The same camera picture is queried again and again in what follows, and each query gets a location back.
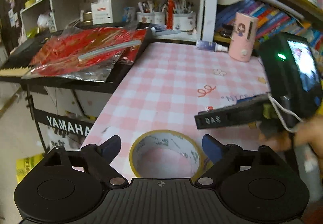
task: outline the gingham pattern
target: gingham pattern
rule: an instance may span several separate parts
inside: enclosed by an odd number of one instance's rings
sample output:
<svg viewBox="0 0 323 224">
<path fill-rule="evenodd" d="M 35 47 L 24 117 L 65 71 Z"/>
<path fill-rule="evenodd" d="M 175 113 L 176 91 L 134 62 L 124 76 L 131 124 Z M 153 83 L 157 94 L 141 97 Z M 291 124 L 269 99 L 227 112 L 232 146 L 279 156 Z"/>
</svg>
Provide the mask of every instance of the gingham pattern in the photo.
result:
<svg viewBox="0 0 323 224">
<path fill-rule="evenodd" d="M 227 53 L 201 51 L 192 45 L 153 43 L 112 95 L 83 146 L 99 145 L 119 135 L 122 149 L 111 165 L 128 180 L 134 176 L 129 164 L 131 145 L 151 130 L 178 131 L 200 146 L 203 135 L 209 133 L 223 144 L 256 149 L 257 130 L 239 126 L 198 131 L 194 115 L 208 106 L 233 105 L 235 96 L 267 92 L 264 78 L 263 67 L 255 57 L 245 63 Z M 198 89 L 205 85 L 216 89 L 198 97 Z"/>
</svg>

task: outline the white pen cup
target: white pen cup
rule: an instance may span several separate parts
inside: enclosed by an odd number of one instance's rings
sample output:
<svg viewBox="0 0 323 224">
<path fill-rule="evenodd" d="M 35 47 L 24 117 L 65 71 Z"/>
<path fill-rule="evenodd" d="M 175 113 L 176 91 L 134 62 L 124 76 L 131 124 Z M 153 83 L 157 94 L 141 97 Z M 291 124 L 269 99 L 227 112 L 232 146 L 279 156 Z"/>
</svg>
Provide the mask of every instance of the white pen cup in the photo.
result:
<svg viewBox="0 0 323 224">
<path fill-rule="evenodd" d="M 155 23 L 155 14 L 137 12 L 137 20 L 142 23 Z"/>
<path fill-rule="evenodd" d="M 192 31 L 196 27 L 196 13 L 174 13 L 173 30 Z"/>
<path fill-rule="evenodd" d="M 165 25 L 165 17 L 166 13 L 165 12 L 155 12 L 155 24 L 160 24 L 160 25 Z"/>
</svg>

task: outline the pink bottle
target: pink bottle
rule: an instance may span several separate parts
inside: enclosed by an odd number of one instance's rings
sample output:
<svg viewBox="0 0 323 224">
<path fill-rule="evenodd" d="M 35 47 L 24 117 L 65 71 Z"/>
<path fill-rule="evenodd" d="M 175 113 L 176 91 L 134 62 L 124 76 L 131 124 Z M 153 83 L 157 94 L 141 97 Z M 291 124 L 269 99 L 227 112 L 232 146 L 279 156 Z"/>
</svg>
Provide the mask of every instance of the pink bottle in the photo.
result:
<svg viewBox="0 0 323 224">
<path fill-rule="evenodd" d="M 258 18 L 237 12 L 229 55 L 239 61 L 249 61 L 256 38 Z"/>
</svg>

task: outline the device screen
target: device screen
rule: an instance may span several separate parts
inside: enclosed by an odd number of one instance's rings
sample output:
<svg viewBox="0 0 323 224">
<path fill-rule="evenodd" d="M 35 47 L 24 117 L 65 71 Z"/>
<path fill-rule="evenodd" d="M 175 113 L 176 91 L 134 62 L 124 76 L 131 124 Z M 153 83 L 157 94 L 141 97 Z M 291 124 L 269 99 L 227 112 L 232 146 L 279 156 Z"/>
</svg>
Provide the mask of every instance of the device screen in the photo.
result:
<svg viewBox="0 0 323 224">
<path fill-rule="evenodd" d="M 308 92 L 320 82 L 310 48 L 299 41 L 287 42 L 298 66 L 303 89 Z"/>
</svg>

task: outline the metal screw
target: metal screw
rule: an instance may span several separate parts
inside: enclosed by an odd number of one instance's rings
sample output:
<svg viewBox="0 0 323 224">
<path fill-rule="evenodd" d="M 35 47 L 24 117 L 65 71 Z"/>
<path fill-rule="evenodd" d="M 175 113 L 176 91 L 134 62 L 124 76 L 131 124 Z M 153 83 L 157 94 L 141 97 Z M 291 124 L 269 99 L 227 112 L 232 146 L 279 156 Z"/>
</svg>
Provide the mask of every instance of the metal screw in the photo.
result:
<svg viewBox="0 0 323 224">
<path fill-rule="evenodd" d="M 198 183 L 201 184 L 201 185 L 203 185 L 203 186 L 208 186 L 208 185 L 213 184 L 213 179 L 212 178 L 209 178 L 209 177 L 201 177 L 198 180 Z"/>
<path fill-rule="evenodd" d="M 122 177 L 114 177 L 110 179 L 110 184 L 114 186 L 120 186 L 125 183 L 125 180 Z"/>
</svg>

